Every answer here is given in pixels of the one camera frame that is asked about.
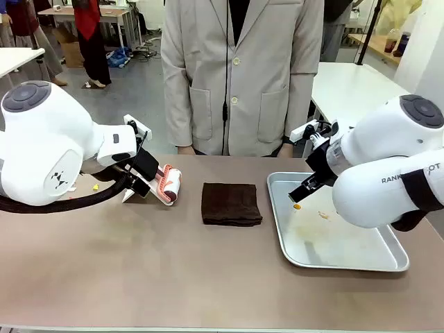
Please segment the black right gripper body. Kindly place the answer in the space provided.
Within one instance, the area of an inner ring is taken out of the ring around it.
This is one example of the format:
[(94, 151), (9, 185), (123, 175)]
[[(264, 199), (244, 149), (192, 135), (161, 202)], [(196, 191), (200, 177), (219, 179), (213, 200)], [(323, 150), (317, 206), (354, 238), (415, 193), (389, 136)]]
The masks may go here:
[(327, 150), (330, 147), (330, 141), (322, 143), (306, 159), (306, 163), (312, 169), (313, 174), (304, 181), (308, 189), (320, 189), (322, 186), (333, 187), (337, 175), (330, 168), (327, 161)]

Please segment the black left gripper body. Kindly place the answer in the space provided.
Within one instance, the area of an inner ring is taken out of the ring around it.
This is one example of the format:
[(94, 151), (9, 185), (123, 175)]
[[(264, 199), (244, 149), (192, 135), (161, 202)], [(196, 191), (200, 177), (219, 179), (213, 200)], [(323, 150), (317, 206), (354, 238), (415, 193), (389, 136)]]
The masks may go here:
[(117, 166), (117, 169), (123, 176), (124, 187), (145, 198), (150, 191), (150, 185), (145, 179), (145, 176), (148, 175), (145, 168), (142, 166), (134, 166), (133, 168), (125, 169), (122, 166)]

